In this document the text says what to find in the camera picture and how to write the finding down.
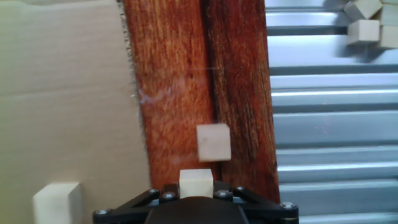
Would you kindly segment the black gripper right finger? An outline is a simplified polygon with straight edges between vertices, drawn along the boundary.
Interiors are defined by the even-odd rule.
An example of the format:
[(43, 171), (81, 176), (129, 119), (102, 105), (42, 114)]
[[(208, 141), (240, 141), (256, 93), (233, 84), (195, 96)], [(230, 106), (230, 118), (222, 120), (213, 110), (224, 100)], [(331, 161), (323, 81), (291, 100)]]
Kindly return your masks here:
[(242, 208), (250, 223), (299, 224), (299, 207), (296, 204), (275, 203), (242, 186), (232, 188), (226, 182), (214, 182), (213, 198)]

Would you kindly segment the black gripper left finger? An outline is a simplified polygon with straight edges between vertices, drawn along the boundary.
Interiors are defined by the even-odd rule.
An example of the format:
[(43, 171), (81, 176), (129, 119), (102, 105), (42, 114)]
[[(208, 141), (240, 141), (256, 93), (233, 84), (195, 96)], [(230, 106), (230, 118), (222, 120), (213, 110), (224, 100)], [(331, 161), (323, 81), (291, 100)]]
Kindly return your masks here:
[(95, 210), (94, 224), (144, 223), (149, 212), (162, 203), (178, 200), (178, 183), (165, 184), (162, 189), (149, 189), (117, 208)]

